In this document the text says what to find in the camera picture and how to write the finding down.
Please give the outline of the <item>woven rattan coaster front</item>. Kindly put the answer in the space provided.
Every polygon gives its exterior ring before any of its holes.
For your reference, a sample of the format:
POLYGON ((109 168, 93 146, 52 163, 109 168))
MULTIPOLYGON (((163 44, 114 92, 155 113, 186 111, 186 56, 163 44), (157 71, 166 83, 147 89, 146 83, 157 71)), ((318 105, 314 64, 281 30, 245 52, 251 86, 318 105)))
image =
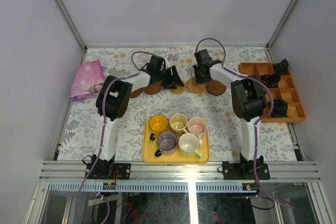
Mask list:
POLYGON ((182 94, 185 91, 184 87, 177 87, 176 89, 170 89, 172 94, 182 94))

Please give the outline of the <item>woven rattan coaster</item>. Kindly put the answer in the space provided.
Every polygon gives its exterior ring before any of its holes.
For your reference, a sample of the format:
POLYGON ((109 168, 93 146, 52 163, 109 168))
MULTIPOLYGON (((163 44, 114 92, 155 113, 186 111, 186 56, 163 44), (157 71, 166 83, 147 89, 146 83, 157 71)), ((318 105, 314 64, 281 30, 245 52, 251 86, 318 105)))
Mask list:
POLYGON ((199 94, 199 93, 204 92, 204 90, 206 89, 206 85, 205 84, 197 84, 196 79, 193 77, 193 78, 190 78, 187 81, 186 88, 190 93, 199 94))
POLYGON ((176 89, 170 89, 172 94, 182 94, 185 91, 184 87, 177 87, 176 89))

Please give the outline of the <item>woven rattan coaster back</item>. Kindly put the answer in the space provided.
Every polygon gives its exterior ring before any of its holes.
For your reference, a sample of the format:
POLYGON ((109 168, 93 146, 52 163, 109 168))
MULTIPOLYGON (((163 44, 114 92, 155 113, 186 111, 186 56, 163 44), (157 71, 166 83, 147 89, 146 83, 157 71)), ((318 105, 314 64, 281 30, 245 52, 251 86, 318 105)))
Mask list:
POLYGON ((196 79, 193 77, 193 78, 190 78, 187 81, 186 88, 190 93, 199 94, 199 93, 204 92, 204 90, 206 89, 206 85, 205 84, 197 84, 196 79))

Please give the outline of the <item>brown wooden coaster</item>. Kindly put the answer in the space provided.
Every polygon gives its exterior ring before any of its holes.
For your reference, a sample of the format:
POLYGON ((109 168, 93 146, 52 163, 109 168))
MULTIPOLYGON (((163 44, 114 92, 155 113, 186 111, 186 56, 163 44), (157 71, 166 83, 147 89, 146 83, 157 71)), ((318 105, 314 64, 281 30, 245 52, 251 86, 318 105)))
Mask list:
POLYGON ((227 88, 221 82, 211 80, 206 84, 206 89, 210 94, 219 96, 224 94, 227 88))
POLYGON ((147 87, 142 88, 143 92, 148 95, 154 95, 161 91, 162 85, 160 82, 155 82, 147 87))
POLYGON ((130 98, 136 98, 142 93, 142 89, 137 89, 130 94, 130 98))

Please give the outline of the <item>pink ceramic mug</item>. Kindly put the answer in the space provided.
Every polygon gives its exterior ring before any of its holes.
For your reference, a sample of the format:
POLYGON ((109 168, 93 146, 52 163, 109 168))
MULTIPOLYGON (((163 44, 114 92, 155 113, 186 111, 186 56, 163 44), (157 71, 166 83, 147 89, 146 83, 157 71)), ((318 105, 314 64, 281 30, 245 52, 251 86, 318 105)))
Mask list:
POLYGON ((199 140, 199 145, 203 145, 203 137, 205 136, 207 132, 207 123, 206 121, 201 117, 193 117, 189 119, 187 124, 187 129, 190 133, 197 136, 199 140))

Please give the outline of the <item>white mug green handle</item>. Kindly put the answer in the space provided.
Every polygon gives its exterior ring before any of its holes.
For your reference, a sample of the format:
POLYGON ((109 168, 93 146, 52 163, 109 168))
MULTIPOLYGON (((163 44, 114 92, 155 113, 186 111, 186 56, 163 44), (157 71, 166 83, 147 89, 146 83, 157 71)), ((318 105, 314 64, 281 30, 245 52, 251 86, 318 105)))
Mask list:
POLYGON ((179 139, 179 148, 182 156, 202 158, 203 153, 198 149, 199 140, 197 136, 192 133, 185 133, 179 139))

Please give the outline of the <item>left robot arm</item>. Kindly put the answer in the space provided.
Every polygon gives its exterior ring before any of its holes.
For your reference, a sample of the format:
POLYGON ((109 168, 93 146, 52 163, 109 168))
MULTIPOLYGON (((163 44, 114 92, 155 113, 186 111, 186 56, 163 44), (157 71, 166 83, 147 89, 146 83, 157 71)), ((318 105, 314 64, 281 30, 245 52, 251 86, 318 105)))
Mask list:
POLYGON ((107 161, 114 160, 119 119, 127 110, 131 93, 156 82, 161 84, 162 89, 183 86, 176 66, 168 66, 166 60, 157 55, 152 55, 150 61, 144 67, 137 68, 134 74, 125 77, 109 75, 106 78, 96 99, 98 114, 103 118, 96 154, 103 162, 97 166, 97 173, 103 179, 111 178, 115 172, 115 166, 107 161))

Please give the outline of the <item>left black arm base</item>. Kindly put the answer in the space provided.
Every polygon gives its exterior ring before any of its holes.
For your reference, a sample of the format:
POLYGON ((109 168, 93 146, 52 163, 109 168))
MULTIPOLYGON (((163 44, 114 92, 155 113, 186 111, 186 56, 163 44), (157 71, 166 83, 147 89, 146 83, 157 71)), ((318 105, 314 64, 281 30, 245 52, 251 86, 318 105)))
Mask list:
POLYGON ((89 173, 93 164, 96 162, 88 179, 113 179, 113 180, 128 180, 130 179, 131 164, 130 163, 115 163, 114 158, 111 160, 101 160, 96 154, 87 155, 82 159, 86 165, 86 174, 89 173))

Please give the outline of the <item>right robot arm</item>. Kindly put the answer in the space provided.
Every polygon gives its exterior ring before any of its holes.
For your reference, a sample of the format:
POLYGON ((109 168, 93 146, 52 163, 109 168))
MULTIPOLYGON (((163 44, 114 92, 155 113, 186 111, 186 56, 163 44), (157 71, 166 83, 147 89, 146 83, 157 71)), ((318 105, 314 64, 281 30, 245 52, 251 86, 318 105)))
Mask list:
POLYGON ((230 88, 232 107, 241 123, 241 156, 246 160, 239 166, 239 172, 243 178, 251 179, 258 173, 258 166, 252 161, 260 157, 259 122, 267 105, 262 83, 257 77, 245 76, 225 67, 220 60, 213 60, 206 49, 196 52, 194 56, 196 65, 193 68, 197 84, 215 80, 230 88))

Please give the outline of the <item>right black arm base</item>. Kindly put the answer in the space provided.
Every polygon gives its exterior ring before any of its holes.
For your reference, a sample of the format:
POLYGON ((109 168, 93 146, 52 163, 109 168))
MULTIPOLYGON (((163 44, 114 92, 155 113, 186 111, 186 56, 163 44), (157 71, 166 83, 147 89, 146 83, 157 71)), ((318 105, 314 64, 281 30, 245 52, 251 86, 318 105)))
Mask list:
MULTIPOLYGON (((222 169, 217 171, 225 180, 255 180, 254 161, 247 161, 241 154, 239 157, 238 163, 222 162, 222 169)), ((256 159, 256 173, 259 180, 270 180, 268 164, 263 156, 256 159)))

